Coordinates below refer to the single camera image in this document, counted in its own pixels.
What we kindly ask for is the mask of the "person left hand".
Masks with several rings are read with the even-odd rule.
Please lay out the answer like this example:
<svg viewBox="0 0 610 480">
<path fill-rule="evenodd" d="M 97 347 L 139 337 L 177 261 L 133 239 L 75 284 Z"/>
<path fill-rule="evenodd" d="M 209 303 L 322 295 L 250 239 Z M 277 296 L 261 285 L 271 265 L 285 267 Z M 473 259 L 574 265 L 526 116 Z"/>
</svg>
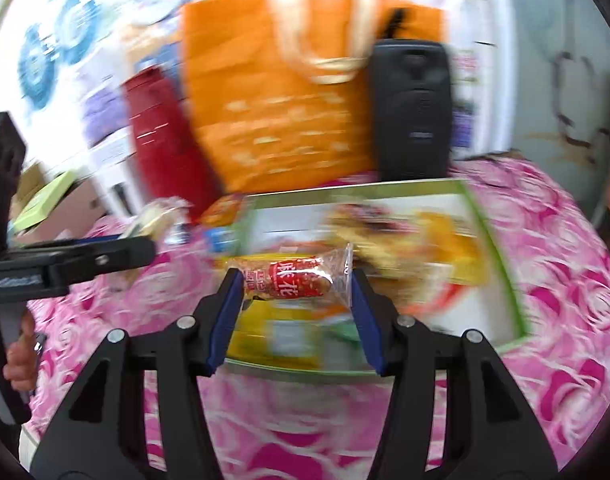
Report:
<svg viewBox="0 0 610 480">
<path fill-rule="evenodd" d="M 36 330 L 32 312 L 25 310 L 20 320 L 20 336 L 9 345 L 3 376 L 17 392 L 29 392 L 36 388 L 38 358 L 35 349 Z"/>
</svg>

